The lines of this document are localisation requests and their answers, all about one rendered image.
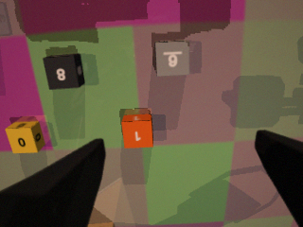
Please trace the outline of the grey block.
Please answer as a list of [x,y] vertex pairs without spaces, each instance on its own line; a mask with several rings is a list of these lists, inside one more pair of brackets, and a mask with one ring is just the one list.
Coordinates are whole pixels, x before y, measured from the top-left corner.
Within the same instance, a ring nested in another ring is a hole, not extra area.
[[189,75],[189,40],[155,42],[156,75]]

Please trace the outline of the black block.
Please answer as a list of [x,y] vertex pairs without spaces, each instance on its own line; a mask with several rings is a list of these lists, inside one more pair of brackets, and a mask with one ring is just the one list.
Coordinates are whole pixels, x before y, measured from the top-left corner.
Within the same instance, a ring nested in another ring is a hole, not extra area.
[[81,54],[43,57],[49,90],[71,89],[84,81]]

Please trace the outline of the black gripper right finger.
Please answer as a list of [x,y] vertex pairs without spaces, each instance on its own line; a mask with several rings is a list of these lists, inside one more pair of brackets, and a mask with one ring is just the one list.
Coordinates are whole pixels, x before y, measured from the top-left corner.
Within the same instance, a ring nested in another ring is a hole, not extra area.
[[303,227],[303,142],[258,130],[255,148],[296,224]]

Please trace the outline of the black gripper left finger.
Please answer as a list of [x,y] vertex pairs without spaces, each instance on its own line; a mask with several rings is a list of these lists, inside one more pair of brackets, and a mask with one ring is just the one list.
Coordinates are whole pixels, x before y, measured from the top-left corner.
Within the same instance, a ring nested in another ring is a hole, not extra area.
[[0,227],[88,227],[105,165],[102,139],[0,191]]

